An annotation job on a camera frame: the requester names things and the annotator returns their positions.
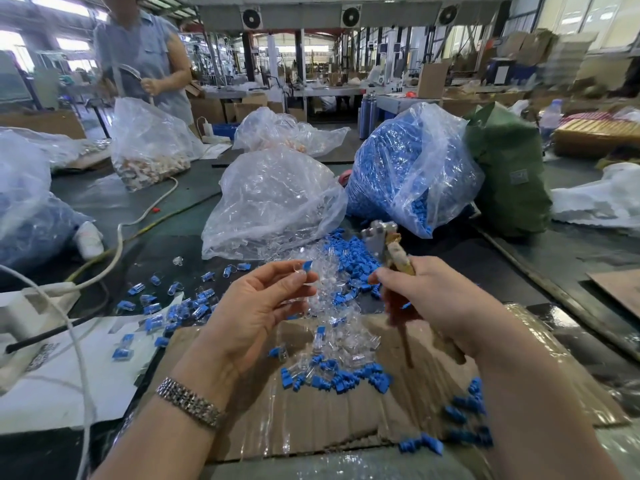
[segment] left hand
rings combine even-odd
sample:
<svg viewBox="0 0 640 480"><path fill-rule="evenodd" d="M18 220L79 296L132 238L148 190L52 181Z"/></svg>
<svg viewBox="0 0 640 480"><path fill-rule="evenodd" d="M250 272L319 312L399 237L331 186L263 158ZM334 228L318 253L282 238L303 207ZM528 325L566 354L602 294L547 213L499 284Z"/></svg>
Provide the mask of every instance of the left hand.
<svg viewBox="0 0 640 480"><path fill-rule="evenodd" d="M149 79L148 77L140 81L142 89L150 96L157 96L162 92L162 87L159 79Z"/></svg>
<svg viewBox="0 0 640 480"><path fill-rule="evenodd" d="M316 294L318 274L305 273L304 260L276 261L254 269L229 286L202 334L231 361L238 373L256 362L267 336L281 321L307 311L306 298Z"/></svg>

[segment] person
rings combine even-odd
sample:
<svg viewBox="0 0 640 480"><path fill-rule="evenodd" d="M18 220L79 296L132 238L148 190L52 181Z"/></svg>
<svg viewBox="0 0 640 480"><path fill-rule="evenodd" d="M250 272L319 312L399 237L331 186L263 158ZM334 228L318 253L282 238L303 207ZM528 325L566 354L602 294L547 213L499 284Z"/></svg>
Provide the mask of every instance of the person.
<svg viewBox="0 0 640 480"><path fill-rule="evenodd" d="M109 16L93 31L102 83L111 96L146 101L152 96L158 108L193 125L184 90L191 83L191 62L178 30L164 18L140 10L138 1L102 0ZM142 80L114 71L120 64L139 71Z"/></svg>
<svg viewBox="0 0 640 480"><path fill-rule="evenodd" d="M475 359L483 380L500 479L621 479L598 444L571 386L542 344L491 295L435 257L412 257L417 275L379 268L390 323L427 320ZM271 262L229 286L209 322L171 372L224 411L238 377L277 323L305 310L316 293L303 261ZM402 309L411 301L413 308ZM196 479L216 432L155 395L92 476Z"/></svg>

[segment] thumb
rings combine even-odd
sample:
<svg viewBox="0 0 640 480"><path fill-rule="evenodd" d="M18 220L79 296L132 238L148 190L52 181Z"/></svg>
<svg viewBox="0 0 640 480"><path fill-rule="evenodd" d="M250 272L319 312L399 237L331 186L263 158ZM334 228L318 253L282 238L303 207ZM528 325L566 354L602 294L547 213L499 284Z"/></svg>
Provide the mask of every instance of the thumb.
<svg viewBox="0 0 640 480"><path fill-rule="evenodd" d="M392 271L388 267L379 267L376 270L378 281L385 288L401 294L405 298L411 298L415 290L415 276L399 271Z"/></svg>
<svg viewBox="0 0 640 480"><path fill-rule="evenodd" d="M266 297L268 306L276 307L293 295L306 282L307 272L304 269L299 269L260 293Z"/></svg>

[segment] silver metal watch band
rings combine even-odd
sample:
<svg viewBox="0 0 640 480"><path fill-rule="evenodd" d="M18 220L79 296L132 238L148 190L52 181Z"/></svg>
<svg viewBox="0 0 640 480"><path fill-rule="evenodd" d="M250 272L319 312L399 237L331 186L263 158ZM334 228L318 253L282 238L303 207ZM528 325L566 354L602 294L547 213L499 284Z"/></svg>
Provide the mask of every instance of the silver metal watch band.
<svg viewBox="0 0 640 480"><path fill-rule="evenodd" d="M162 381L162 384L156 389L156 394L204 425L212 429L220 427L224 414L206 399L171 377Z"/></svg>

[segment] white cable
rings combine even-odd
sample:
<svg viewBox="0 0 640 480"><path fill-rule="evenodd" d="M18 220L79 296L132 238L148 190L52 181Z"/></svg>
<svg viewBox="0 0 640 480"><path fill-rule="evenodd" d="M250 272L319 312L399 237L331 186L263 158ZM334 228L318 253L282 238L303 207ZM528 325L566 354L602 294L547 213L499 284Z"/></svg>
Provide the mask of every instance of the white cable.
<svg viewBox="0 0 640 480"><path fill-rule="evenodd" d="M71 293L73 291L78 291L78 290L82 290L84 288L87 288L87 286L91 286L92 284L97 283L98 281L103 279L107 274L109 274L111 272L111 270L113 270L113 268L116 266L116 264L120 260L120 257L122 256L122 250L124 249L124 240L122 238L122 228L124 226L134 226L134 225L138 224L145 217L147 217L148 213L151 212L151 210L156 205L158 205L160 202L162 202L166 197L169 196L169 194L171 194L174 190L176 190L176 188L178 188L178 180L176 180L174 177L169 177L169 178L171 178L175 182L175 184L173 185L171 190L169 190L169 192L165 193L164 195L162 195L162 197L160 197L158 200L153 202L153 204L151 204L149 206L149 208L146 209L144 211L144 213L137 220L135 220L133 222L129 222L129 223L120 223L120 224L118 224L118 247L116 248L116 254L113 257L113 259L111 260L111 263L104 269L104 271L101 272L100 274L98 274L97 276L94 276L90 280L87 280L84 283L80 283L79 285L76 285L75 287L70 287L70 288L66 288L64 290L60 290L59 292L55 293L55 296L59 296L60 294Z"/></svg>
<svg viewBox="0 0 640 480"><path fill-rule="evenodd" d="M91 432L91 424L93 422L92 412L93 412L93 401L91 399L91 395L89 393L89 380L86 375L86 366L84 363L84 357L82 355L82 350L80 350L80 342L76 337L76 332L74 331L73 323L69 320L64 311L58 306L58 304L51 299L51 297L46 294L42 288L40 288L36 283L28 279L26 276L18 273L17 271L12 270L10 267L4 266L0 264L0 269L6 273L15 276L21 281L25 282L28 286L37 291L37 293L43 297L48 304L50 304L55 311L57 311L60 316L62 316L65 325L69 330L69 336L71 337L71 342L74 345L74 349L76 350L76 356L78 359L78 368L80 369L80 384L82 386L82 395L84 399L84 432L83 432L83 440L82 440L82 457L80 458L80 466L78 468L78 473L76 475L76 480L82 480L84 469L86 468L86 462L89 453L89 435Z"/></svg>

